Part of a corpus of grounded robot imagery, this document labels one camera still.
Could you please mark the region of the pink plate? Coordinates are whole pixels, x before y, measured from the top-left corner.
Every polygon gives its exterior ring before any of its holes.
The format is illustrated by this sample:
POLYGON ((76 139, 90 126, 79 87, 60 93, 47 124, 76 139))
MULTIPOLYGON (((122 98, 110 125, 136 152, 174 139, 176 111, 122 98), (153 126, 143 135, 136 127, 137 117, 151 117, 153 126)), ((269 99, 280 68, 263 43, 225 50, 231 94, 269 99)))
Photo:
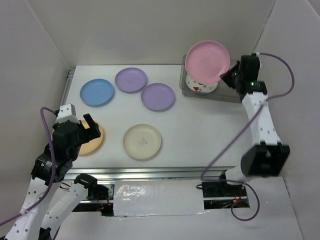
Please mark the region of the pink plate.
POLYGON ((205 40, 192 46, 185 57, 187 74, 199 84, 215 84, 230 69, 230 56, 219 42, 205 40))

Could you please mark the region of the white watermelon pattern plate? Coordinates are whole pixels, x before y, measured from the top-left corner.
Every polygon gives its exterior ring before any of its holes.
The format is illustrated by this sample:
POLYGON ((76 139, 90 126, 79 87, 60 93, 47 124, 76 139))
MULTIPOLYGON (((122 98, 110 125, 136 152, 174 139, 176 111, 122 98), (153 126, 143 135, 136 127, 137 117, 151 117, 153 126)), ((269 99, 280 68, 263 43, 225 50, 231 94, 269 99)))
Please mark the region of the white watermelon pattern plate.
POLYGON ((189 90, 200 94, 212 93, 218 87, 218 83, 200 84, 196 82, 193 78, 191 78, 188 74, 185 77, 185 83, 189 90))

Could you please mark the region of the cream plate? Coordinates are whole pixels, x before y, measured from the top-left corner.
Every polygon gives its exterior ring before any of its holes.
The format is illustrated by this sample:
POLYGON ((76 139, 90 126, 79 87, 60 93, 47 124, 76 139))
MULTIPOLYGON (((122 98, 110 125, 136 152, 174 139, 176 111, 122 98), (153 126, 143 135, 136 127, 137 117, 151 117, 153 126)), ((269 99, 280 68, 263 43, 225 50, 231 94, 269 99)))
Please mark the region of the cream plate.
POLYGON ((137 124, 129 128, 123 136, 125 153, 136 160, 148 160, 160 150, 162 136, 149 124, 137 124))

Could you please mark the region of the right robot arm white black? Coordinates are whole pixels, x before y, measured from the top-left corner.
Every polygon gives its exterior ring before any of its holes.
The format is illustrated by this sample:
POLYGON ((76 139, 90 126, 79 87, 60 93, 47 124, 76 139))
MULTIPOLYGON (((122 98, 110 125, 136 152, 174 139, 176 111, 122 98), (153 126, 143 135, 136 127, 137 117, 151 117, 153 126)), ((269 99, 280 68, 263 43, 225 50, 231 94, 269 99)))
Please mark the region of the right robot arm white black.
POLYGON ((268 102, 267 87, 258 80, 261 61, 257 53, 241 56, 221 79, 239 95, 249 119, 252 146, 241 157, 239 165, 219 177, 218 191, 229 196, 235 185, 254 178, 276 177, 290 155, 290 147, 278 136, 268 102))

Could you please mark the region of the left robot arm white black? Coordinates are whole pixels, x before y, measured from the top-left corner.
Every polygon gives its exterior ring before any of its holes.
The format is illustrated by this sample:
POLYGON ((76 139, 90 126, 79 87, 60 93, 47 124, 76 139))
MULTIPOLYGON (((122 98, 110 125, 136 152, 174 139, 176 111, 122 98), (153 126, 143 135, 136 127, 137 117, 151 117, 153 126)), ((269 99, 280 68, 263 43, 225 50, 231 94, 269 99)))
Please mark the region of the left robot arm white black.
POLYGON ((81 145, 101 136, 99 126, 85 114, 88 128, 81 121, 66 120, 53 125, 48 134, 48 144, 36 159, 31 171, 29 187, 18 215, 2 222, 14 222, 5 240, 53 240, 64 220, 83 200, 97 197, 97 179, 89 174, 79 174, 64 196, 50 207, 52 198, 60 188, 66 173, 79 155, 81 145))

